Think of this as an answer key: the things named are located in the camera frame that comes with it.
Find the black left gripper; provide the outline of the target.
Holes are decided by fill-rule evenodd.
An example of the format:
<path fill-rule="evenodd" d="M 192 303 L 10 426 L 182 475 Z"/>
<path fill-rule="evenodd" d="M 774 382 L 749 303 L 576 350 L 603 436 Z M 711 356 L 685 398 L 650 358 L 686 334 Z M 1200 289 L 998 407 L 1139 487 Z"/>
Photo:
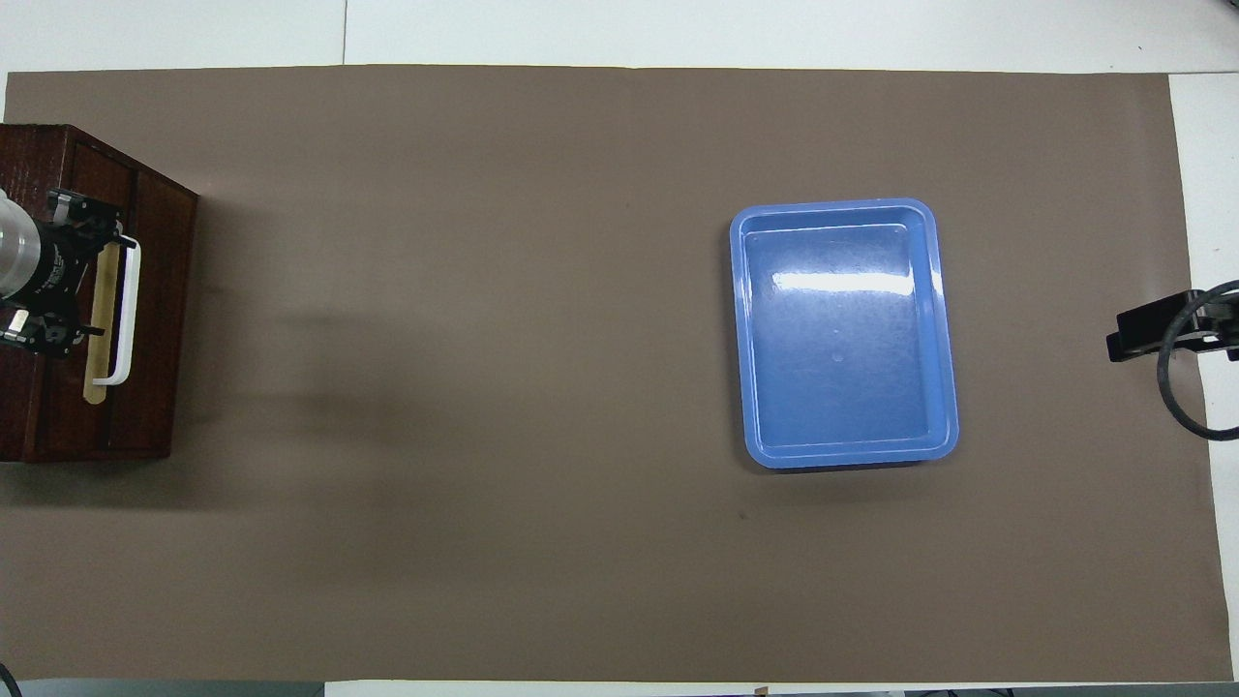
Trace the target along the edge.
<path fill-rule="evenodd" d="M 102 251 L 107 244 L 133 248 L 125 235 L 121 208 L 81 193 L 48 193 L 50 227 L 37 227 L 38 258 L 25 284 L 25 310 L 16 310 L 2 329 L 1 344 L 48 357 L 67 357 L 87 337 L 105 336 L 94 326 L 59 317 L 78 317 L 83 275 L 81 244 Z"/>

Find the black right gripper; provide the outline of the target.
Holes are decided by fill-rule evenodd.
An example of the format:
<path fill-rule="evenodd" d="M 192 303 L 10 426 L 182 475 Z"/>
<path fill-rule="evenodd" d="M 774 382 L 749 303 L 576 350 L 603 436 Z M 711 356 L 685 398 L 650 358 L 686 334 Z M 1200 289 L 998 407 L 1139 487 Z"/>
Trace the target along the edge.
<path fill-rule="evenodd" d="M 1116 331 L 1106 336 L 1109 361 L 1158 353 L 1165 344 L 1165 331 L 1197 295 L 1198 290 L 1189 288 L 1116 314 Z M 1211 288 L 1208 295 L 1199 296 L 1198 314 L 1189 314 L 1175 332 L 1172 349 L 1222 352 L 1227 361 L 1238 361 L 1238 290 Z"/>

